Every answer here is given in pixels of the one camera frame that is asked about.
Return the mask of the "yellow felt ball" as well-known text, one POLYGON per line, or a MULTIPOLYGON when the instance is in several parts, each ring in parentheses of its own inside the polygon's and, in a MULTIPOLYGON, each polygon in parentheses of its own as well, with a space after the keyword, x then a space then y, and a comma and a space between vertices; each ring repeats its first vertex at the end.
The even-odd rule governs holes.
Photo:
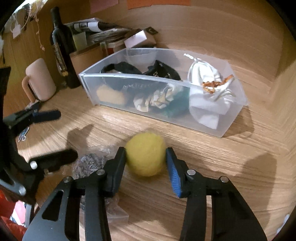
POLYGON ((151 132, 138 133, 125 146, 127 165, 138 176, 152 177, 162 172, 166 162, 166 143, 151 132))

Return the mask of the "brown cardboard box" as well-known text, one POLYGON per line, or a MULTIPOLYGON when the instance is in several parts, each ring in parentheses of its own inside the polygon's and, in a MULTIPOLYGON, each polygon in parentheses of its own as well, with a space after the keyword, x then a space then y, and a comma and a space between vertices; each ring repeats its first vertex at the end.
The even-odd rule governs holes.
POLYGON ((96 43, 70 54, 77 75, 107 56, 106 42, 96 43))

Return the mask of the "small white box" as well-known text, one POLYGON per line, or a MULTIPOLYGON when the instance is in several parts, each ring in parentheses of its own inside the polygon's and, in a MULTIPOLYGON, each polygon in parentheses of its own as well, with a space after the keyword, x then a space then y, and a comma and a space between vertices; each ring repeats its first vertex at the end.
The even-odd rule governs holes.
POLYGON ((130 37, 128 37, 124 43, 127 49, 131 48, 150 48, 156 46, 156 41, 154 36, 159 32, 152 27, 147 27, 140 30, 130 37))

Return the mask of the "clear plastic packet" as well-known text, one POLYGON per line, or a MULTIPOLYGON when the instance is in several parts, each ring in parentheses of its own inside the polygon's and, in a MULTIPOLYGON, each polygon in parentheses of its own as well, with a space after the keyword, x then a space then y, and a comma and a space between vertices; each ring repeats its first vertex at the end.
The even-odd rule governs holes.
POLYGON ((72 174, 74 179, 97 178, 99 193, 104 197, 109 224, 127 222, 129 215, 119 207, 118 191, 126 164, 124 147, 91 147, 78 151, 72 174))

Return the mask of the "floral patterned cloth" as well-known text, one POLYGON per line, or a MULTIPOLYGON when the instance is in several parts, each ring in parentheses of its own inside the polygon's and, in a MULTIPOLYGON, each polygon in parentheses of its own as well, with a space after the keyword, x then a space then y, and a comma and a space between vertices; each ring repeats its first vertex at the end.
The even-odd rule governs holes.
POLYGON ((163 109, 166 108, 177 95, 177 93, 181 92, 182 90, 182 86, 168 83, 166 86, 158 88, 150 94, 137 94, 133 99, 133 104, 136 110, 143 113, 148 113, 151 106, 158 109, 163 109))

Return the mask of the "pink sticky note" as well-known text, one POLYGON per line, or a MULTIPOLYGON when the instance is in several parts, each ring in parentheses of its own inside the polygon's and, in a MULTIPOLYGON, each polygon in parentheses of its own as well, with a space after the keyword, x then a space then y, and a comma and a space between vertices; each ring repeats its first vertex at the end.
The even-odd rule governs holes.
POLYGON ((118 0, 90 0, 90 13, 94 14, 118 4, 118 0))

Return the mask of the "dark wine bottle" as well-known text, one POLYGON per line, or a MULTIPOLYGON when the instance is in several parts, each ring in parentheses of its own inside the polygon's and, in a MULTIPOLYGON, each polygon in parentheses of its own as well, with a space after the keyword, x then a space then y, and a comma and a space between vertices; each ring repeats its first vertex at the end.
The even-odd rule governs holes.
POLYGON ((50 42, 57 62, 60 75, 67 86, 71 89, 77 88, 81 82, 75 72, 70 54, 76 52, 72 32, 61 20, 60 9, 56 6, 51 9, 53 31, 50 42))

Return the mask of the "white drawstring pouch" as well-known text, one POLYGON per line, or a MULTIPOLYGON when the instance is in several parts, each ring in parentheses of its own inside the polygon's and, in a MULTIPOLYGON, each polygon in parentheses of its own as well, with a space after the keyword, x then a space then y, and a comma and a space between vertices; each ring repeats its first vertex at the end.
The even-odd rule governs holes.
POLYGON ((230 109, 232 101, 226 96, 234 96, 229 86, 235 77, 223 77, 210 63, 189 54, 184 56, 193 61, 187 74, 187 81, 194 85, 189 93, 189 112, 198 123, 215 130, 220 116, 230 109))

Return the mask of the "translucent plastic storage box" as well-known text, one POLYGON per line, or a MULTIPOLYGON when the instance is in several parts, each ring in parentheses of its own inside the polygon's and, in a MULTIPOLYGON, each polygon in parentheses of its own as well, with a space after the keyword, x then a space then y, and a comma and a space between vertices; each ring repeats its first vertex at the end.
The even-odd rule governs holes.
POLYGON ((248 104, 229 63, 191 51, 120 50, 79 74, 104 105, 222 137, 248 104))

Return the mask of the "blue cartoon sticker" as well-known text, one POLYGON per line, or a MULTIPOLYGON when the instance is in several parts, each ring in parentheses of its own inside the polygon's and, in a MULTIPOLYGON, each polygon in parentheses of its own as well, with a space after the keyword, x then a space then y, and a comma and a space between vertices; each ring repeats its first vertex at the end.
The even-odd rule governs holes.
POLYGON ((28 126, 20 133, 20 135, 18 137, 18 142, 24 142, 26 140, 26 138, 27 138, 26 135, 27 135, 29 129, 30 129, 30 127, 28 126))

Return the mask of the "pink mug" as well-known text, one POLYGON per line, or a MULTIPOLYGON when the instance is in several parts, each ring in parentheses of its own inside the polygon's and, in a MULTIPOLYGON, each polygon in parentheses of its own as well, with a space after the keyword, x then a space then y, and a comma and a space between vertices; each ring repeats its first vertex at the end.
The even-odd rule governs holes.
POLYGON ((56 85, 43 58, 27 66, 22 88, 31 103, 48 101, 56 93, 56 85))

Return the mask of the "green knitted cloth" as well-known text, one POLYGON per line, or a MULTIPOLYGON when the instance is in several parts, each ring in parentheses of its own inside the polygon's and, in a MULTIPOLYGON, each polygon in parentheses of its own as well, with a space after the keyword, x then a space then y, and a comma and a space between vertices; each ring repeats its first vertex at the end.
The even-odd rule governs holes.
POLYGON ((170 104, 163 109, 162 114, 167 118, 175 118, 184 114, 189 109, 189 89, 184 88, 177 93, 170 104))

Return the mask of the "black purse with chain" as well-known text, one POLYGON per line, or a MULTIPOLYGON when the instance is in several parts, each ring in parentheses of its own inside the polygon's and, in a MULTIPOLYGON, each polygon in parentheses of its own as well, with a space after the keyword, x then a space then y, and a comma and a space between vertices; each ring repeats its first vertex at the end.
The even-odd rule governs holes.
MULTIPOLYGON (((145 75, 152 77, 167 78, 180 81, 181 78, 174 68, 166 65, 165 63, 156 60, 153 65, 147 67, 147 71, 141 72, 135 66, 122 61, 117 64, 109 64, 102 68, 100 73, 118 73, 118 74, 133 74, 133 75, 145 75)), ((111 87, 113 90, 124 90, 132 92, 136 89, 152 88, 155 89, 158 85, 156 81, 151 80, 135 80, 131 81, 127 78, 120 78, 119 80, 105 79, 104 83, 111 87)))

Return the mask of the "yellow green sponge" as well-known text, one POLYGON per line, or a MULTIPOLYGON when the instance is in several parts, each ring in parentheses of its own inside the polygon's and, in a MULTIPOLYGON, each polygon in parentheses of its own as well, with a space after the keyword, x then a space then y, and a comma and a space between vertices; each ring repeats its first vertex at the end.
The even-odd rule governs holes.
POLYGON ((121 91, 113 90, 108 85, 101 85, 96 90, 96 94, 100 102, 106 102, 115 105, 125 105, 128 101, 128 96, 121 91))

